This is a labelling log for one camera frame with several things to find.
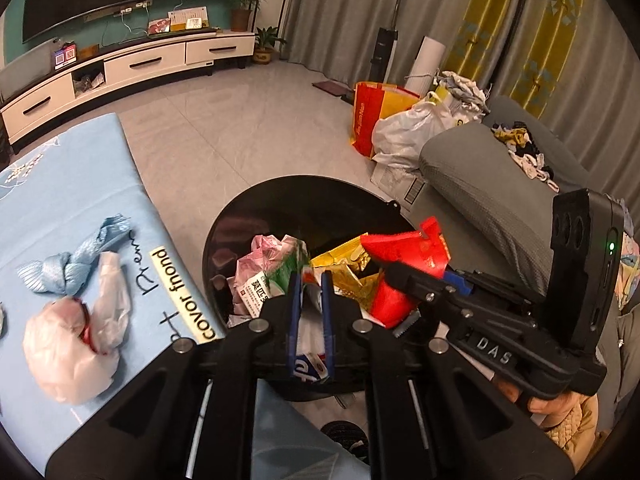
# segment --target tv stand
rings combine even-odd
[[[135,91],[141,82],[154,80],[163,84],[167,81],[164,76],[189,76],[191,72],[202,73],[203,69],[211,74],[217,61],[229,58],[237,59],[238,68],[245,68],[254,53],[254,43],[253,32],[203,30],[141,38],[135,43],[103,49],[91,59],[32,82],[4,102],[0,114],[8,140],[14,145],[27,134],[35,134],[35,130],[38,136],[44,134],[55,118],[67,116],[76,107],[86,112],[87,108],[101,106],[105,98],[120,98],[125,88]],[[102,85],[86,92],[74,89],[74,81],[85,75],[94,78],[100,72],[104,75]]]

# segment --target red and yellow shopping bag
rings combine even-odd
[[[371,158],[373,144],[371,134],[378,119],[404,112],[420,100],[418,94],[387,83],[362,81],[356,85],[353,102],[353,127],[351,144],[359,153]]]

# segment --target hand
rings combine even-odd
[[[515,402],[520,397],[521,391],[517,386],[511,384],[498,376],[494,376],[492,383],[504,394],[511,402]],[[563,392],[555,399],[542,400],[532,397],[527,403],[527,407],[531,413],[541,413],[546,415],[541,428],[552,428],[560,424],[569,412],[579,402],[586,399],[584,395],[576,392]]]

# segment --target yellow curtain panel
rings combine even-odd
[[[503,26],[510,0],[470,0],[460,31],[444,63],[470,79],[480,77],[488,53]]]
[[[560,79],[584,0],[548,0],[510,97],[540,118]]]

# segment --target barcode label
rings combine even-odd
[[[417,178],[414,178],[414,182],[411,184],[409,191],[406,192],[404,200],[413,205],[415,199],[418,197],[418,193],[421,192],[424,182],[420,182]]]

